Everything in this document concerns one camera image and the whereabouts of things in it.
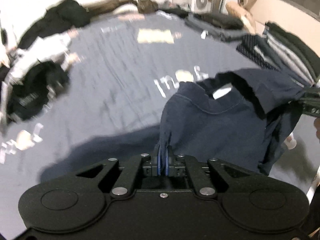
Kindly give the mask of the person's right hand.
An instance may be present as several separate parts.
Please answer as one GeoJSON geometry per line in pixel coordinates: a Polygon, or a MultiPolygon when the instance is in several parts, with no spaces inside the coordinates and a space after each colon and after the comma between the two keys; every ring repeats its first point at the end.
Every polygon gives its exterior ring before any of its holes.
{"type": "Polygon", "coordinates": [[[320,140],[320,118],[316,118],[313,125],[316,129],[316,137],[320,140]]]}

